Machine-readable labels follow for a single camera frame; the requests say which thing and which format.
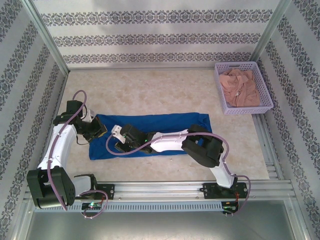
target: purple plastic basket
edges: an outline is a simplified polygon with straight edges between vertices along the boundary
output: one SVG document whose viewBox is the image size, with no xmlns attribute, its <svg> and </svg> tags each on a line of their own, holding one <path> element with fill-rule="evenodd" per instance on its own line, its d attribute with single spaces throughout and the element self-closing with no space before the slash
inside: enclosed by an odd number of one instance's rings
<svg viewBox="0 0 320 240">
<path fill-rule="evenodd" d="M 259 91 L 260 105 L 255 107 L 233 107 L 226 102 L 224 91 L 219 82 L 219 75 L 229 69 L 240 69 L 241 71 L 252 70 L 256 88 Z M 214 80 L 218 89 L 222 111 L 228 114 L 264 114 L 274 107 L 270 94 L 266 87 L 265 81 L 261 76 L 258 65 L 254 61 L 238 61 L 238 62 L 217 62 L 214 67 Z"/>
</svg>

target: pink cloth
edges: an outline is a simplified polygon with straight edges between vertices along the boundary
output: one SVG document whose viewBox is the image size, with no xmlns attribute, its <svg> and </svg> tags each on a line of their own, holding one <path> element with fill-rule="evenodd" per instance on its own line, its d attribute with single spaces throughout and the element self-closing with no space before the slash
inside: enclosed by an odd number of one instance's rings
<svg viewBox="0 0 320 240">
<path fill-rule="evenodd" d="M 257 107 L 260 105 L 259 92 L 251 70 L 233 68 L 219 76 L 225 100 L 233 107 Z"/>
</svg>

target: striped wall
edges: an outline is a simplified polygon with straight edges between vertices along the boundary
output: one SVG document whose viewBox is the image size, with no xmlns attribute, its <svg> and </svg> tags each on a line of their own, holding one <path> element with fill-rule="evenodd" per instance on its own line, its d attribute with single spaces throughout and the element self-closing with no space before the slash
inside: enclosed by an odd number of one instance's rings
<svg viewBox="0 0 320 240">
<path fill-rule="evenodd" d="M 77 68 L 212 67 L 247 61 L 279 0 L 34 0 Z"/>
<path fill-rule="evenodd" d="M 65 76 L 19 0 L 0 0 L 0 239 L 41 158 Z"/>
<path fill-rule="evenodd" d="M 293 0 L 258 61 L 274 108 L 265 114 L 311 239 L 320 239 L 320 0 Z"/>
</svg>

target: blue towel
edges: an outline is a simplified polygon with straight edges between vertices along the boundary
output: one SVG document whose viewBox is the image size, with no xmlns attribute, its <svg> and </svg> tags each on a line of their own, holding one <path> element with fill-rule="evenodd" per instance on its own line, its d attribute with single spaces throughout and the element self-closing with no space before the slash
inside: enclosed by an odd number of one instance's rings
<svg viewBox="0 0 320 240">
<path fill-rule="evenodd" d="M 106 126 L 108 132 L 102 137 L 94 139 L 90 143 L 89 157 L 91 160 L 98 159 L 113 159 L 117 156 L 112 155 L 106 149 L 107 138 L 111 135 L 111 129 L 114 125 L 123 127 L 126 124 L 131 124 L 144 133 L 161 132 L 174 133 L 190 128 L 192 124 L 198 124 L 205 129 L 212 131 L 208 114 L 190 112 L 190 113 L 173 113 L 162 115 L 145 115 L 145 116 L 118 116 L 118 115 L 101 115 L 98 114 L 101 122 Z M 115 149 L 115 144 L 119 140 L 112 138 L 109 141 L 109 148 L 114 152 L 119 152 Z M 180 155 L 185 154 L 184 151 L 163 151 L 155 154 L 146 154 L 143 152 L 135 152 L 133 154 L 121 156 L 123 158 L 137 158 L 155 155 Z"/>
</svg>

